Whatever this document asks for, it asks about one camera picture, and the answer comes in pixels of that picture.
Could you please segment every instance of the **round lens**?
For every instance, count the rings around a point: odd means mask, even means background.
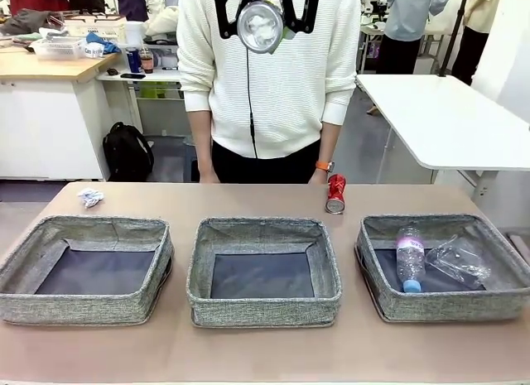
[[[241,11],[238,36],[249,50],[258,54],[274,52],[282,34],[282,15],[273,4],[251,2]]]

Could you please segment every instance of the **beige shirt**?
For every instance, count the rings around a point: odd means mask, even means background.
[[[468,8],[474,1],[476,0],[468,1]],[[491,26],[494,24],[498,6],[499,0],[485,0],[470,14],[470,19],[465,25],[479,33],[489,33]]]

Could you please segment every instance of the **crushed red can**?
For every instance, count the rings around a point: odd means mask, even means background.
[[[342,214],[345,211],[346,178],[341,174],[335,174],[328,180],[330,191],[328,201],[325,203],[325,210],[330,214]]]

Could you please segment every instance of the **white sweater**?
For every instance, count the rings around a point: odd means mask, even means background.
[[[301,13],[305,0],[293,0]],[[247,50],[224,40],[214,0],[179,0],[179,70],[187,112],[211,110],[212,138],[254,157],[247,91]],[[229,0],[234,17],[239,0]],[[355,88],[360,0],[320,0],[315,30],[284,40],[274,54],[249,52],[258,157],[285,157],[320,138],[321,122],[342,125]]]

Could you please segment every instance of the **hand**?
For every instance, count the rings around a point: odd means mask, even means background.
[[[327,171],[317,168],[309,180],[309,185],[325,185],[328,183]]]
[[[209,171],[200,171],[200,183],[201,184],[220,184],[217,174],[215,174],[212,168]]]

